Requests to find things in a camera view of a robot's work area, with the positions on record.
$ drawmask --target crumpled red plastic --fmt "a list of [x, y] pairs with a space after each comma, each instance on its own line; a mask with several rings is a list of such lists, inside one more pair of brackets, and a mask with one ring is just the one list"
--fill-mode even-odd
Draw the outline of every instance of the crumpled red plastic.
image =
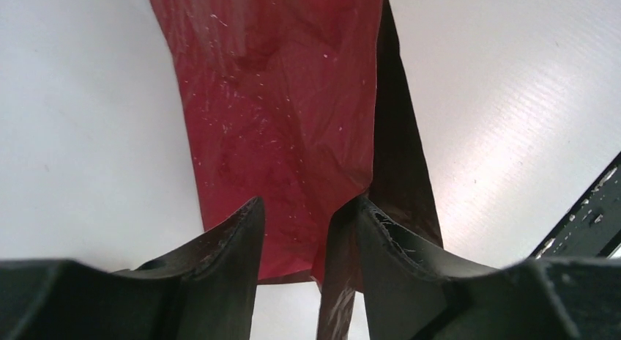
[[151, 0], [182, 97], [205, 229], [253, 196], [259, 278], [313, 268], [371, 182], [382, 0]]

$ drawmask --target red bag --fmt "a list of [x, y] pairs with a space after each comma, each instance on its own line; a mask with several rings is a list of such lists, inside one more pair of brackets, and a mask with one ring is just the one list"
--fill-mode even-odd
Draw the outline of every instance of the red bag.
[[259, 278], [323, 278], [331, 215], [371, 182], [382, 0], [151, 0], [179, 81], [205, 229], [253, 196]]

